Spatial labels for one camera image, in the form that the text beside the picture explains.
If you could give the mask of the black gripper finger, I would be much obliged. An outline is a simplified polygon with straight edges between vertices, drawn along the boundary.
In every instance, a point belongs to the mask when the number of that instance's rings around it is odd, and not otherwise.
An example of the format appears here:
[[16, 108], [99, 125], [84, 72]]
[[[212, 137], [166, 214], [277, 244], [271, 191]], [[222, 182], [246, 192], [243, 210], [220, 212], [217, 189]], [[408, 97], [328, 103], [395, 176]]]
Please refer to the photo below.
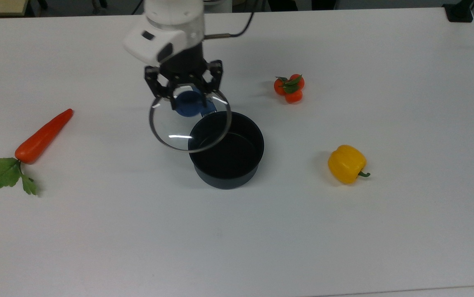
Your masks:
[[156, 99], [166, 99], [171, 104], [171, 109], [177, 109], [174, 92], [178, 86], [175, 77], [168, 78], [167, 84], [163, 86], [159, 82], [160, 69], [156, 66], [145, 66], [144, 79]]
[[198, 67], [198, 90], [201, 94], [201, 107], [207, 107], [207, 96], [218, 92], [223, 75], [222, 60], [206, 61], [203, 59]]

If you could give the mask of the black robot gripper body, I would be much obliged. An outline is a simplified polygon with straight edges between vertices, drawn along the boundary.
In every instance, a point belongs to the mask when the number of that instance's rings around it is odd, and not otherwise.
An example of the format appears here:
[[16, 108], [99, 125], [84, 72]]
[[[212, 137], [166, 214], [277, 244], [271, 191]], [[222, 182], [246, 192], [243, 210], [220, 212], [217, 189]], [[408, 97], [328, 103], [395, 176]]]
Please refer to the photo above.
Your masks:
[[159, 67], [159, 72], [168, 80], [201, 86], [207, 68], [203, 42], [201, 42], [164, 61]]

